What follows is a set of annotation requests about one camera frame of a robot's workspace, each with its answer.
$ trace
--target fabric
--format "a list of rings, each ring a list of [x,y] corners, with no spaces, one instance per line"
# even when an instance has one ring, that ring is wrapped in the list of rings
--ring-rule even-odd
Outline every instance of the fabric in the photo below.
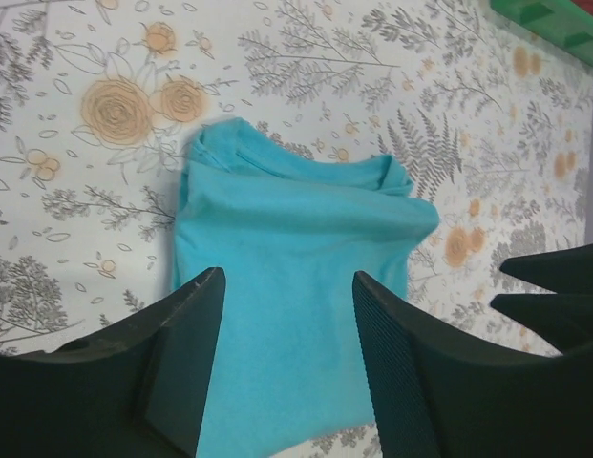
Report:
[[[391,156],[308,161],[242,119],[200,131],[184,169],[175,287],[227,284],[198,455],[262,457],[372,422],[350,291],[367,270],[407,292],[407,258],[438,225]]]

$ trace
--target orange flower print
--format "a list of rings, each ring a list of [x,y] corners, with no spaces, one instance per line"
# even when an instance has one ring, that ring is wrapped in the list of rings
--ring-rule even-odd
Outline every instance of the orange flower print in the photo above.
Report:
[[[468,134],[467,132],[461,132],[459,134],[459,143],[461,144],[462,148],[468,148],[470,146],[470,134]]]
[[[468,213],[470,214],[471,218],[478,216],[480,213],[480,200],[478,198],[475,198],[472,202],[470,202]]]
[[[147,95],[124,79],[93,84],[84,94],[81,114],[97,138],[115,145],[140,143],[152,130]]]
[[[104,260],[99,252],[96,252],[96,260],[97,262],[84,262],[84,265],[95,269],[98,275],[107,279],[116,278],[116,263],[113,260]]]
[[[156,22],[145,30],[145,46],[150,52],[164,54],[175,50],[175,33],[164,22]]]
[[[555,178],[564,179],[567,175],[567,161],[565,160],[565,154],[559,153],[555,157]]]
[[[529,68],[532,71],[532,74],[539,75],[540,72],[542,72],[542,58],[540,57],[540,54],[534,52],[530,57],[529,63]]]
[[[25,168],[20,174],[20,179],[31,177],[33,183],[41,189],[46,189],[44,182],[52,181],[56,178],[60,170],[60,162],[58,159],[49,157],[45,151],[36,148],[26,150],[22,139],[19,137],[17,139],[18,150],[23,157],[4,156],[0,157],[0,161],[10,164],[24,164]]]
[[[332,20],[332,15],[334,14],[334,10],[332,9],[332,5],[324,5],[322,7],[322,14],[326,17],[328,21]]]
[[[38,165],[35,176],[41,181],[52,181],[56,178],[56,173],[60,169],[60,162],[51,157]]]
[[[513,53],[513,67],[515,68],[515,74],[519,78],[524,78],[529,73],[527,50],[522,46],[515,48],[515,52]]]
[[[425,69],[426,72],[430,72],[431,70],[433,70],[436,65],[430,57],[423,59],[422,63],[423,63],[423,68]]]
[[[445,244],[445,257],[453,268],[461,267],[468,259],[468,235],[463,227],[456,227],[449,233]]]
[[[473,297],[475,298],[475,301],[478,301],[478,302],[480,302],[483,299],[484,295],[485,295],[485,290],[482,287],[477,289],[477,291],[475,291],[473,293]]]
[[[428,243],[431,246],[438,246],[438,244],[440,243],[440,237],[439,236],[429,236]]]
[[[202,116],[206,93],[200,84],[182,77],[179,81],[165,83],[159,92],[152,94],[150,103],[166,118],[188,123]]]
[[[117,0],[96,0],[96,3],[107,10],[117,10],[119,3]]]
[[[328,155],[330,159],[336,159],[337,162],[346,164],[349,162],[349,151],[345,148],[332,147],[332,154]]]
[[[574,169],[576,169],[576,152],[575,151],[570,151],[567,154],[567,160],[565,161],[565,168],[568,171],[573,171]]]
[[[470,249],[474,253],[478,253],[480,250],[483,249],[483,246],[485,245],[485,231],[478,227],[470,233],[468,241]]]
[[[402,89],[404,89],[405,91],[413,91],[414,81],[407,77],[407,75],[404,72],[402,72],[402,75],[404,76],[404,79],[402,80]]]
[[[513,104],[510,107],[510,119],[513,123],[517,122],[517,118],[519,117],[519,108],[517,105]]]

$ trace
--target orange rose print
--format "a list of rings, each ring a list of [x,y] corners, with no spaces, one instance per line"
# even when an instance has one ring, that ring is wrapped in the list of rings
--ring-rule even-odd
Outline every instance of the orange rose print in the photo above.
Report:
[[[517,46],[513,54],[513,67],[515,74],[519,78],[524,78],[529,73],[529,59],[527,57],[527,50],[522,46]]]
[[[147,95],[124,79],[93,84],[84,95],[81,114],[97,138],[116,145],[140,143],[152,130]]]
[[[470,233],[469,246],[474,253],[478,253],[485,245],[485,231],[480,227]]]
[[[164,22],[156,22],[145,30],[145,45],[158,54],[174,51],[175,33]]]
[[[184,77],[180,81],[165,83],[150,99],[157,112],[178,122],[192,122],[200,118],[205,101],[206,93],[201,85]]]
[[[456,227],[450,233],[445,245],[445,256],[451,267],[461,267],[468,258],[468,235],[463,227]]]
[[[555,178],[564,179],[567,174],[567,163],[565,160],[565,154],[559,153],[555,157]]]
[[[470,202],[470,208],[468,209],[468,213],[470,214],[471,218],[477,217],[480,213],[480,200],[475,198],[472,202]]]

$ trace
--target branch print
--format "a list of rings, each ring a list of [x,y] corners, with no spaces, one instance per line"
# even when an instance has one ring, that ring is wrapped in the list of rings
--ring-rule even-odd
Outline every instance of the branch print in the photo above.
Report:
[[[143,310],[145,308],[145,302],[141,301],[137,296],[135,296],[133,291],[130,289],[124,290],[122,297],[124,300],[124,305],[128,307],[128,311],[130,313],[137,313],[139,310]],[[114,322],[110,321],[104,313],[99,315],[99,322],[101,327],[107,327],[114,324]]]
[[[424,52],[426,45],[440,48],[434,28],[422,18],[412,19],[402,8],[392,14],[392,20],[383,11],[373,9],[364,16],[362,27],[370,29],[371,33],[379,33],[385,41],[400,40],[405,50]]]
[[[287,103],[302,106],[331,89],[339,98],[352,93],[367,77],[366,68],[398,68],[381,61],[371,35],[363,31],[334,28],[329,32],[316,23],[315,13],[299,0],[281,0],[277,15],[283,22],[280,45],[271,43],[260,31],[249,31],[239,38],[248,52],[246,67],[254,82],[253,93],[284,96]],[[375,100],[387,100],[393,84],[377,81],[360,93],[367,98],[371,88],[380,94]],[[376,110],[378,103],[368,105]]]
[[[466,112],[466,105],[469,102],[475,102],[475,115],[480,115],[483,109],[489,105],[495,105],[501,112],[504,112],[498,101],[488,92],[488,86],[503,84],[499,73],[490,73],[489,79],[484,81],[479,73],[471,71],[468,80],[463,72],[455,69],[455,79],[457,84],[435,80],[433,87],[423,90],[420,100],[427,111],[431,111],[439,100],[444,98],[446,108],[453,107],[454,102],[458,100],[459,108],[463,113]]]
[[[80,200],[77,193],[71,189],[56,189],[51,194],[42,197],[44,210],[53,218],[64,221],[69,218],[88,217],[93,210],[98,215],[108,214],[101,223],[106,230],[118,230],[128,226],[133,221],[148,221],[139,228],[139,236],[145,241],[152,241],[160,231],[170,231],[175,222],[172,212],[165,209],[164,196],[153,191],[148,186],[141,188],[143,206],[137,207],[132,202],[123,202],[122,196],[112,191],[105,191],[92,186],[86,186],[84,194],[88,200]]]
[[[525,188],[527,173],[517,153],[500,153],[490,140],[480,144],[480,158],[464,164],[466,186],[470,196],[488,198],[493,194],[519,195]]]
[[[517,149],[524,159],[529,159],[534,153],[539,175],[544,171],[548,152],[551,150],[554,129],[551,118],[542,110],[539,102],[531,100],[527,107],[527,120],[523,121],[519,132],[521,140]]]

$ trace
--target floral tablecloth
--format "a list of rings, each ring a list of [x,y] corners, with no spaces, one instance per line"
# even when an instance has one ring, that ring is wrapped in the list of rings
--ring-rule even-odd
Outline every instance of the floral tablecloth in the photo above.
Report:
[[[0,353],[167,293],[185,145],[234,115],[310,159],[396,156],[442,216],[411,302],[548,352],[488,302],[528,289],[502,260],[582,243],[592,94],[486,1],[0,0]],[[281,456],[379,455],[368,426]]]

